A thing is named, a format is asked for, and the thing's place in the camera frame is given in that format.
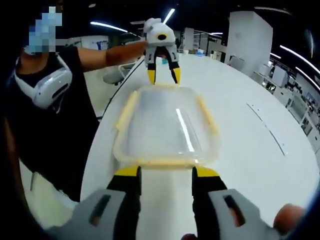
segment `gray gripper housing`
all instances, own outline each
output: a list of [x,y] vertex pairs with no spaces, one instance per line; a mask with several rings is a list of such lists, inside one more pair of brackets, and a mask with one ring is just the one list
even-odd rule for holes
[[[214,206],[220,240],[279,240],[279,233],[261,218],[260,210],[235,189],[208,193]],[[240,210],[242,225],[236,226],[229,207]]]
[[74,208],[67,223],[47,233],[57,240],[134,240],[139,211],[137,195],[99,189]]
[[[148,46],[147,49],[145,50],[144,62],[146,66],[148,66],[148,64],[155,64],[155,54],[156,54],[157,47],[159,46]],[[175,43],[173,43],[170,46],[163,46],[163,47],[166,48],[172,62],[179,61],[179,54],[178,54],[177,46]]]

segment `transparent plastic container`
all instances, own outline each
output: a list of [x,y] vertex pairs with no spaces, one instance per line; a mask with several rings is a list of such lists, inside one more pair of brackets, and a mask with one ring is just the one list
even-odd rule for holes
[[214,161],[220,134],[202,98],[178,85],[134,91],[116,124],[115,158],[145,168],[192,168]]

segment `white wall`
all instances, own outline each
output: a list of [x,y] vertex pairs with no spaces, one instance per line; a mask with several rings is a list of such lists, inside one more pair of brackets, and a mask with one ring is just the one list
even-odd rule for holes
[[174,32],[175,38],[180,40],[181,31],[174,30],[173,32]]
[[184,29],[184,36],[183,36],[183,50],[193,50],[194,49],[194,32],[193,28],[186,27]]
[[[204,50],[204,54],[206,54],[207,51],[207,44],[208,44],[208,36],[206,34],[201,35],[200,40],[200,49]],[[208,45],[208,55],[211,53],[211,51],[219,51],[219,52],[226,52],[227,47],[221,45],[221,39],[217,39],[217,42],[209,41]]]
[[242,72],[251,76],[261,64],[268,64],[273,28],[253,11],[231,12],[225,62],[230,56],[245,61]]
[[320,171],[320,150],[315,153],[316,162],[318,163],[319,171]]
[[109,42],[108,36],[97,35],[97,36],[81,36],[69,38],[67,44],[74,45],[77,47],[83,47],[87,49],[98,49],[97,42],[107,41]]
[[301,87],[303,96],[307,97],[307,94],[310,93],[318,102],[318,104],[320,104],[320,94],[317,92],[315,87],[311,85],[300,73],[296,75],[295,81]]

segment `white table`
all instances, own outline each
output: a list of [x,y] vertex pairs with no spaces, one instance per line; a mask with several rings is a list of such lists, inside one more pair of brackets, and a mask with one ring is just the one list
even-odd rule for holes
[[[203,96],[221,131],[219,158],[207,167],[215,169],[228,188],[257,205],[270,225],[284,204],[306,207],[318,185],[318,166],[307,137],[286,108],[251,78],[219,61],[187,54],[180,55],[179,65],[180,84]],[[168,65],[160,59],[156,77],[157,83],[173,83]],[[82,200],[106,188],[119,167],[112,154],[115,124],[130,93],[147,84],[142,63],[109,105],[88,156]],[[247,103],[263,112],[268,127],[285,142],[286,155]],[[138,239],[180,239],[196,232],[190,170],[143,170],[141,204]]]

